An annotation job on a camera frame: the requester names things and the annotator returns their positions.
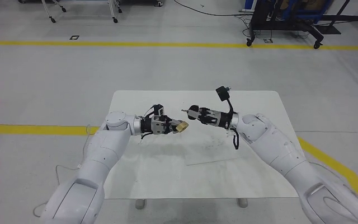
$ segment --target yellow floor line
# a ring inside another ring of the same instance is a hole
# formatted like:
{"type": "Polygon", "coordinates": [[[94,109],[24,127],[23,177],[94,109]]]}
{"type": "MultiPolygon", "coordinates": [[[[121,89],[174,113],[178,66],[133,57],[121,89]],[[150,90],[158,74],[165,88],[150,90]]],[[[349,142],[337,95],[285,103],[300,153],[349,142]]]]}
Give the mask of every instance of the yellow floor line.
{"type": "MultiPolygon", "coordinates": [[[[99,41],[0,41],[0,45],[25,46],[111,46],[111,47],[166,47],[166,48],[248,48],[246,44],[235,43],[161,43],[161,42],[99,42],[99,41]]],[[[313,50],[311,45],[253,44],[256,49],[313,50]]],[[[320,50],[358,50],[358,46],[321,46],[320,50]]]]}
{"type": "MultiPolygon", "coordinates": [[[[94,134],[98,127],[91,127],[94,134]]],[[[0,134],[47,134],[59,136],[85,136],[85,126],[7,125],[0,124],[0,134]]]]}
{"type": "Polygon", "coordinates": [[[339,174],[344,176],[353,188],[353,190],[358,193],[358,176],[354,171],[341,164],[337,160],[333,159],[331,156],[325,154],[318,148],[312,146],[310,143],[306,142],[302,138],[298,137],[298,141],[300,142],[301,147],[304,151],[310,153],[316,159],[323,162],[331,169],[336,170],[339,174]]]}
{"type": "MultiPolygon", "coordinates": [[[[90,132],[94,134],[98,127],[91,127],[90,132]]],[[[46,125],[7,125],[0,124],[0,134],[33,134],[33,135],[64,135],[64,136],[85,136],[85,126],[46,126],[46,125]]],[[[310,153],[319,161],[323,162],[339,174],[344,176],[353,190],[358,192],[358,176],[345,165],[325,154],[318,148],[312,146],[302,138],[298,141],[304,151],[310,153]]]]}

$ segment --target caster wheel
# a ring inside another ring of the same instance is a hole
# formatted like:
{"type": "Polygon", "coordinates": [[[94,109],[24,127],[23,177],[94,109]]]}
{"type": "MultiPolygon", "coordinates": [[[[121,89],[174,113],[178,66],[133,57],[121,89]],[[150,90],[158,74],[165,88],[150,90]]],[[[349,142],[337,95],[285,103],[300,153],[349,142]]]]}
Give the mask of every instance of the caster wheel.
{"type": "Polygon", "coordinates": [[[318,41],[314,42],[313,48],[318,49],[322,44],[318,41]]]}
{"type": "Polygon", "coordinates": [[[252,41],[249,39],[249,38],[246,38],[247,42],[246,42],[246,45],[247,46],[251,46],[252,45],[252,41]]]}

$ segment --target black equipment stand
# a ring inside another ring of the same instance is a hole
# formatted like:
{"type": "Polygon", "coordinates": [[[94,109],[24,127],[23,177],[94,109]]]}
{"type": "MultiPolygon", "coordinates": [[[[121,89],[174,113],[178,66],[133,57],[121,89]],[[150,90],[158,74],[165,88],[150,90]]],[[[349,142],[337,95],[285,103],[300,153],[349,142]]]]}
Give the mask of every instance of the black equipment stand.
{"type": "Polygon", "coordinates": [[[276,21],[277,14],[279,13],[283,1],[284,0],[279,0],[275,4],[275,9],[270,20],[267,20],[267,16],[272,11],[272,2],[268,0],[257,1],[255,11],[249,25],[250,39],[246,39],[246,45],[251,46],[252,42],[255,40],[255,30],[290,30],[309,32],[312,36],[314,36],[314,38],[316,38],[313,48],[318,49],[322,45],[321,42],[323,40],[323,35],[312,27],[312,24],[296,18],[296,13],[302,3],[302,0],[298,0],[294,5],[288,20],[276,21]]]}
{"type": "Polygon", "coordinates": [[[328,26],[316,26],[316,29],[321,33],[321,34],[341,34],[341,32],[339,32],[334,26],[333,24],[335,24],[335,22],[337,21],[337,19],[339,18],[339,16],[341,15],[341,13],[343,12],[343,10],[346,8],[346,6],[348,5],[350,0],[346,0],[343,4],[343,6],[341,7],[341,9],[338,11],[338,13],[336,14],[336,16],[334,17],[334,19],[332,20],[331,24],[329,24],[328,26]]]}

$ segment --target table leg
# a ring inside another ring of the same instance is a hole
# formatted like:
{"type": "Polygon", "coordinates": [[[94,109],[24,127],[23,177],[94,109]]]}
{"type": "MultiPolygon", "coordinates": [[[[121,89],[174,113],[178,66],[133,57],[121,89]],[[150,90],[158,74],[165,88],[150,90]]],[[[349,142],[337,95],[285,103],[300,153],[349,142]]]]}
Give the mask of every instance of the table leg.
{"type": "Polygon", "coordinates": [[[137,199],[135,200],[135,208],[138,210],[142,210],[145,207],[146,199],[137,199]]]}
{"type": "Polygon", "coordinates": [[[247,198],[237,198],[236,203],[240,208],[246,208],[248,206],[247,198]]]}

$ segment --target metal frame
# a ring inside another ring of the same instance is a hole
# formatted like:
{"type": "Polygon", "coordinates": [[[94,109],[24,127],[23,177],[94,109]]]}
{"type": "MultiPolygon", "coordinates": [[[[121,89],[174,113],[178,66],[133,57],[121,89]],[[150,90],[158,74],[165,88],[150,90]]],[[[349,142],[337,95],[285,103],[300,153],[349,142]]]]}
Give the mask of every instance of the metal frame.
{"type": "Polygon", "coordinates": [[[305,21],[297,20],[296,13],[302,0],[297,0],[297,3],[291,10],[290,18],[288,20],[276,21],[277,14],[281,8],[283,0],[279,0],[275,4],[274,11],[272,13],[271,19],[267,21],[267,15],[271,11],[271,2],[266,0],[258,0],[255,6],[255,11],[253,13],[250,25],[249,25],[249,34],[250,39],[247,38],[247,46],[251,46],[252,42],[255,40],[255,30],[289,30],[289,31],[303,31],[309,32],[316,42],[314,43],[314,49],[318,49],[322,44],[323,36],[320,34],[312,24],[309,24],[305,21]]]}

